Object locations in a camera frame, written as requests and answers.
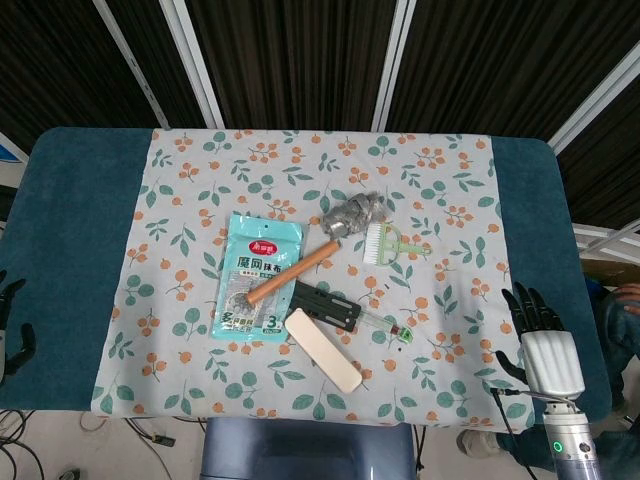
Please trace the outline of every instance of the plastic package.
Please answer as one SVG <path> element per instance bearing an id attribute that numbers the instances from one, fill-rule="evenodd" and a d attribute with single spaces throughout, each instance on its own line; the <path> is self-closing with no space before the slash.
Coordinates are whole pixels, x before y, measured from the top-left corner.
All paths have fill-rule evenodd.
<path id="1" fill-rule="evenodd" d="M 295 281 L 288 282 L 255 307 L 247 292 L 300 259 L 302 228 L 297 223 L 232 215 L 212 336 L 242 342 L 283 342 L 284 319 Z"/>

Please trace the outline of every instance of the small brush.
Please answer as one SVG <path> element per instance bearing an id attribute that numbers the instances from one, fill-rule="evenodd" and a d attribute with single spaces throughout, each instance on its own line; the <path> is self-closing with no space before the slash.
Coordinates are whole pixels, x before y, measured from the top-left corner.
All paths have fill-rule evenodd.
<path id="1" fill-rule="evenodd" d="M 396 238 L 388 238 L 390 234 L 394 234 Z M 390 259 L 385 259 L 386 252 L 393 252 L 395 255 Z M 372 223 L 369 225 L 364 244 L 364 263 L 380 266 L 391 265 L 401 253 L 429 255 L 431 249 L 403 243 L 402 233 L 390 223 Z"/>

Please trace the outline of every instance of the metal hammer head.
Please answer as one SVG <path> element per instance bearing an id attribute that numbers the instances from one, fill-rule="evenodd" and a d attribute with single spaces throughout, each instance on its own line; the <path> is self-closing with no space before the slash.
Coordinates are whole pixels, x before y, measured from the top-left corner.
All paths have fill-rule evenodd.
<path id="1" fill-rule="evenodd" d="M 322 230 L 332 240 L 366 230 L 385 217 L 384 205 L 376 192 L 358 193 L 341 205 L 332 208 L 322 219 Z"/>

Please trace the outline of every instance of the robot finger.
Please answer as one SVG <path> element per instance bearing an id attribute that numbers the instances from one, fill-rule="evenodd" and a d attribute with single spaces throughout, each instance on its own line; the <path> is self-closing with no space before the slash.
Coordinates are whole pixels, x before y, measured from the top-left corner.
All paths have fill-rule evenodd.
<path id="1" fill-rule="evenodd" d="M 549 313 L 551 314 L 551 330 L 564 331 L 562 320 L 560 320 L 560 317 L 556 314 L 556 312 L 551 310 L 549 307 L 547 307 L 547 310 L 549 310 Z"/>
<path id="2" fill-rule="evenodd" d="M 532 300 L 535 303 L 535 308 L 538 312 L 538 317 L 540 317 L 541 327 L 544 330 L 552 330 L 553 322 L 551 320 L 551 314 L 553 312 L 544 303 L 542 295 L 540 295 L 540 293 L 538 293 L 538 291 L 535 288 L 529 289 L 529 295 L 531 296 Z"/>
<path id="3" fill-rule="evenodd" d="M 505 372 L 507 372 L 513 378 L 517 378 L 525 385 L 529 384 L 529 382 L 527 382 L 527 374 L 525 373 L 524 369 L 516 367 L 513 363 L 511 363 L 509 358 L 507 358 L 502 350 L 498 350 L 496 352 L 496 358 L 498 359 L 498 363 Z"/>
<path id="4" fill-rule="evenodd" d="M 527 330 L 538 330 L 540 328 L 540 321 L 538 320 L 535 305 L 531 301 L 531 297 L 520 282 L 515 283 L 515 289 L 520 297 L 520 302 L 522 302 L 525 328 Z"/>
<path id="5" fill-rule="evenodd" d="M 20 290 L 24 286 L 25 283 L 27 283 L 27 281 L 24 278 L 16 280 L 15 282 L 10 283 L 6 287 L 4 287 L 4 290 L 2 290 L 0 295 L 11 298 L 18 290 Z"/>
<path id="6" fill-rule="evenodd" d="M 33 326 L 30 323 L 23 323 L 20 327 L 20 334 L 22 335 L 22 348 L 14 356 L 7 359 L 4 369 L 5 379 L 7 375 L 15 375 L 36 353 L 36 334 Z"/>
<path id="7" fill-rule="evenodd" d="M 507 305 L 509 305 L 509 310 L 511 310 L 511 321 L 513 322 L 513 326 L 518 334 L 518 339 L 520 339 L 520 335 L 529 330 L 525 326 L 524 313 L 522 313 L 520 304 L 509 290 L 502 289 L 502 296 L 507 301 Z"/>

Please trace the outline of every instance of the black cable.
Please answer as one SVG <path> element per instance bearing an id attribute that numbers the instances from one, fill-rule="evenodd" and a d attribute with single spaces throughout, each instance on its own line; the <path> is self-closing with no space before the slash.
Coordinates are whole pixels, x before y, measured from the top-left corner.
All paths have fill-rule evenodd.
<path id="1" fill-rule="evenodd" d="M 136 426 L 138 426 L 138 424 L 135 422 L 135 420 L 133 420 L 133 419 L 131 419 L 131 420 L 130 420 L 130 419 L 128 419 L 128 418 L 125 418 L 125 419 L 123 419 L 123 420 L 124 420 L 124 421 L 125 421 L 125 423 L 126 423 L 127 425 L 129 425 L 129 427 L 131 427 L 131 429 L 136 433 L 136 435 L 138 436 L 138 438 L 140 439 L 140 441 L 141 441 L 142 443 L 144 443 L 144 446 L 145 446 L 146 448 L 148 448 L 149 450 L 151 450 L 151 453 L 153 453 L 153 455 L 158 459 L 158 461 L 159 461 L 159 462 L 160 462 L 160 464 L 162 465 L 162 468 L 164 469 L 165 473 L 167 474 L 167 478 L 169 478 L 169 480 L 173 480 L 173 477 L 171 476 L 171 473 L 169 472 L 169 469 L 167 468 L 167 464 L 164 462 L 164 460 L 162 459 L 162 457 L 160 456 L 160 454 L 156 451 L 156 449 L 155 449 L 155 448 L 153 448 L 151 445 L 149 445 L 149 444 L 147 443 L 147 440 L 149 440 L 149 441 L 153 441 L 153 440 L 151 439 L 151 437 L 150 437 L 148 434 L 146 434 L 146 433 L 140 433 L 140 431 L 138 431 L 138 430 L 136 429 Z"/>
<path id="2" fill-rule="evenodd" d="M 13 444 L 14 444 L 14 445 L 17 445 L 18 447 L 24 448 L 27 452 L 29 452 L 29 453 L 33 456 L 33 459 L 34 459 L 34 460 L 36 461 L 36 463 L 38 464 L 38 470 L 40 470 L 40 478 L 41 478 L 42 480 L 45 480 L 45 477 L 44 477 L 44 469 L 42 468 L 42 463 L 40 462 L 40 459 L 38 458 L 38 455 L 36 455 L 36 452 L 34 452 L 34 451 L 31 449 L 31 447 L 29 447 L 28 445 L 25 445 L 24 443 L 22 443 L 22 442 L 20 442 L 20 441 L 18 441 L 18 440 L 15 440 L 15 441 L 13 442 Z"/>
<path id="3" fill-rule="evenodd" d="M 502 401 L 498 396 L 498 389 L 492 388 L 490 391 L 491 391 L 491 394 L 493 395 L 493 399 L 495 400 L 496 405 L 498 405 L 498 409 L 500 410 L 500 415 L 502 415 L 502 420 L 504 421 L 504 424 L 507 427 L 507 431 L 509 432 L 511 441 L 513 441 L 513 445 L 515 447 L 514 452 L 512 452 L 513 456 L 515 457 L 516 461 L 519 464 L 524 466 L 524 468 L 527 470 L 527 472 L 529 473 L 529 475 L 533 480 L 538 480 L 538 477 L 536 477 L 534 473 L 531 471 L 531 467 L 529 467 L 529 465 L 526 462 L 520 461 L 520 447 L 518 446 L 516 436 L 513 434 L 513 430 L 511 430 L 511 425 L 509 425 L 509 420 L 507 420 L 507 415 L 504 413 L 504 408 L 502 407 Z"/>
<path id="4" fill-rule="evenodd" d="M 13 432 L 11 432 L 9 436 L 0 437 L 0 447 L 4 447 L 5 445 L 13 443 L 15 440 L 18 440 L 24 434 L 24 431 L 27 428 L 27 420 L 31 415 L 33 415 L 34 411 L 29 413 L 28 416 L 25 416 L 25 414 L 22 413 L 20 410 L 3 410 L 2 411 L 2 414 L 4 414 L 4 416 L 0 419 L 0 423 L 2 423 L 12 413 L 16 413 L 20 416 L 20 425 L 18 425 L 18 427 Z"/>
<path id="5" fill-rule="evenodd" d="M 181 418 L 181 417 L 173 417 L 174 420 L 178 420 L 179 422 L 184 422 L 184 423 L 200 423 L 200 419 L 198 420 L 192 420 L 190 418 Z"/>
<path id="6" fill-rule="evenodd" d="M 142 438 L 146 438 L 147 440 L 151 440 L 151 435 L 149 435 L 147 432 L 145 432 L 142 428 L 140 428 L 140 426 L 135 423 L 133 420 L 130 420 L 128 418 L 124 419 L 124 423 L 126 423 L 127 425 L 129 425 L 129 428 L 131 428 L 131 430 L 133 430 L 134 432 L 136 432 L 138 435 L 140 435 Z"/>
<path id="7" fill-rule="evenodd" d="M 16 480 L 16 477 L 18 476 L 18 466 L 16 465 L 16 461 L 13 458 L 13 455 L 11 455 L 9 453 L 9 451 L 4 448 L 4 447 L 0 447 L 0 452 L 4 453 L 7 457 L 9 457 L 9 461 L 11 462 L 11 466 L 13 467 L 13 480 Z"/>
<path id="8" fill-rule="evenodd" d="M 31 418 L 31 416 L 35 412 L 36 412 L 35 410 L 31 410 L 27 415 L 22 413 L 20 410 L 3 410 L 1 412 L 4 416 L 2 417 L 2 419 L 0 419 L 0 422 L 4 421 L 4 419 L 7 418 L 9 416 L 9 414 L 17 413 L 20 416 L 20 425 L 13 432 L 11 432 L 11 434 L 8 437 L 0 437 L 0 442 L 2 442 L 2 443 L 0 443 L 0 449 L 2 449 L 2 451 L 10 457 L 10 460 L 13 459 L 13 457 L 6 450 L 5 446 L 16 445 L 16 446 L 26 450 L 27 452 L 29 452 L 33 456 L 33 458 L 36 461 L 36 463 L 38 464 L 38 470 L 40 471 L 40 477 L 42 478 L 42 480 L 45 480 L 44 469 L 42 468 L 42 463 L 40 462 L 40 458 L 38 457 L 38 455 L 36 455 L 36 452 L 34 452 L 31 449 L 31 447 L 29 447 L 28 445 L 25 445 L 24 443 L 22 443 L 20 441 L 20 438 L 22 437 L 22 435 L 24 434 L 25 429 L 27 428 L 27 421 L 29 420 L 29 418 Z"/>
<path id="9" fill-rule="evenodd" d="M 184 422 L 184 423 L 198 423 L 200 424 L 200 428 L 202 429 L 202 431 L 204 433 L 207 433 L 207 430 L 204 428 L 204 424 L 206 423 L 205 420 L 203 420 L 202 418 L 198 417 L 197 420 L 192 420 L 190 418 L 180 418 L 180 417 L 173 417 L 175 420 L 178 420 L 179 422 Z"/>
<path id="10" fill-rule="evenodd" d="M 416 472 L 421 471 L 422 469 L 424 469 L 424 465 L 422 464 L 421 461 L 421 457 L 422 457 L 422 448 L 424 447 L 424 437 L 427 434 L 427 427 L 422 427 L 422 438 L 420 440 L 418 440 L 418 428 L 414 425 L 413 426 L 413 434 L 415 436 L 416 439 Z"/>

